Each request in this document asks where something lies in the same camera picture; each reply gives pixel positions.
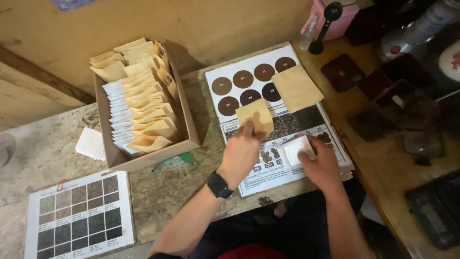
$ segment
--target brown circle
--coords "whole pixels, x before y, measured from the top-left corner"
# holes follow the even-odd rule
[[[235,110],[240,107],[240,103],[235,97],[227,96],[220,100],[219,104],[217,104],[217,108],[219,109],[220,114],[224,116],[232,116],[236,112]]]
[[[262,96],[269,102],[276,102],[281,100],[281,96],[274,83],[268,83],[264,85],[262,88]]]
[[[258,91],[249,89],[241,94],[240,103],[242,106],[245,106],[260,98],[262,98],[262,96],[260,96]]]
[[[226,95],[231,90],[231,81],[226,77],[219,77],[214,80],[211,88],[213,92],[217,95]]]
[[[278,71],[278,73],[283,72],[286,69],[289,69],[289,68],[291,68],[293,66],[295,66],[295,61],[294,61],[294,59],[289,58],[289,57],[279,58],[275,62],[275,68],[276,68],[276,71]]]
[[[275,69],[269,64],[260,64],[254,69],[254,76],[262,82],[270,81],[274,74]]]
[[[251,72],[247,70],[241,70],[238,71],[234,76],[233,76],[233,84],[238,87],[238,88],[248,88],[250,87],[254,82],[254,77],[251,74]]]

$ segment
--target coffee grind chart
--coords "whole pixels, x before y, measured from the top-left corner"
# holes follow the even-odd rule
[[[290,44],[205,73],[225,143],[240,127],[236,109],[263,98],[274,131],[262,143],[259,160],[238,187],[241,197],[306,177],[302,168],[284,169],[277,147],[302,135],[317,136],[335,152],[341,173],[354,169],[320,103],[290,114],[271,77],[299,64]]]
[[[105,170],[30,194],[24,259],[83,259],[133,244],[126,177]]]

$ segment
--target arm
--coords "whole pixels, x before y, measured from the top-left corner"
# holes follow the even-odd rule
[[[249,174],[259,157],[261,141],[265,134],[254,134],[254,124],[247,122],[227,142],[218,173],[230,190],[238,187]],[[204,186],[187,202],[158,234],[149,256],[156,253],[188,255],[198,244],[206,228],[224,203]]]
[[[342,184],[334,151],[316,137],[309,136],[309,140],[316,148],[317,157],[311,160],[307,154],[300,152],[299,160],[306,175],[326,198],[331,257],[333,259],[374,258],[364,240]]]

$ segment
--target person's right hand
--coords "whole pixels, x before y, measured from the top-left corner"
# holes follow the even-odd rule
[[[317,137],[309,135],[308,140],[316,149],[317,156],[314,160],[311,160],[305,152],[299,152],[298,158],[302,163],[305,174],[324,195],[342,189],[339,163],[334,150]]]

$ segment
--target digital scale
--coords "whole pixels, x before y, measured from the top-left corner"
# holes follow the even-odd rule
[[[412,189],[405,197],[436,248],[460,244],[460,170]]]

